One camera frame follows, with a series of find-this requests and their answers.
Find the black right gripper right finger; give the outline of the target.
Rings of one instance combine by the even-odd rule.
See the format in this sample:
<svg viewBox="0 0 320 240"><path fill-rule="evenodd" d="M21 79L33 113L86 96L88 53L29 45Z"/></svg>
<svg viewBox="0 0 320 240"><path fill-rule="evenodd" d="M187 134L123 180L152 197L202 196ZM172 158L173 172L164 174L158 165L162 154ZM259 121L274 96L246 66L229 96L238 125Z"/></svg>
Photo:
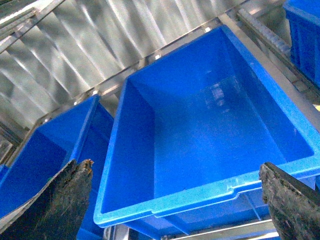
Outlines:
<svg viewBox="0 0 320 240"><path fill-rule="evenodd" d="M260 166L262 199L282 240L320 238L320 192L271 162Z"/></svg>

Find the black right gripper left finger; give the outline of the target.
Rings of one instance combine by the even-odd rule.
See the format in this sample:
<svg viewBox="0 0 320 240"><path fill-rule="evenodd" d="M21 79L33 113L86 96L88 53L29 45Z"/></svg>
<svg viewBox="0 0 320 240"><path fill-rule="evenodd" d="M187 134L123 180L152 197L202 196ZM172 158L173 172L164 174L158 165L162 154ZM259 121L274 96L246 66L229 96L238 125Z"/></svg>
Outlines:
<svg viewBox="0 0 320 240"><path fill-rule="evenodd" d="M27 202L0 220L2 240L75 240L90 204L91 159L69 161Z"/></svg>

